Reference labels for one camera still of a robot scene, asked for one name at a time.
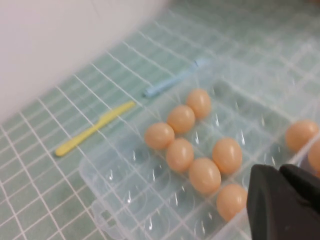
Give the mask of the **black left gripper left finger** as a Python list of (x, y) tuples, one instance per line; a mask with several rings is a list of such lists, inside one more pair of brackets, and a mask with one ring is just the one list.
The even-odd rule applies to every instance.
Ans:
[(320, 207), (312, 207), (272, 166), (251, 168), (246, 211), (254, 240), (320, 238)]

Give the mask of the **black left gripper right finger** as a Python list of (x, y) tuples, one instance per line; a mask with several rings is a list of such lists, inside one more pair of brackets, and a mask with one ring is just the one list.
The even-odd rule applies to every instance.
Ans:
[(293, 164), (282, 165), (279, 172), (313, 208), (320, 207), (320, 179), (318, 177)]

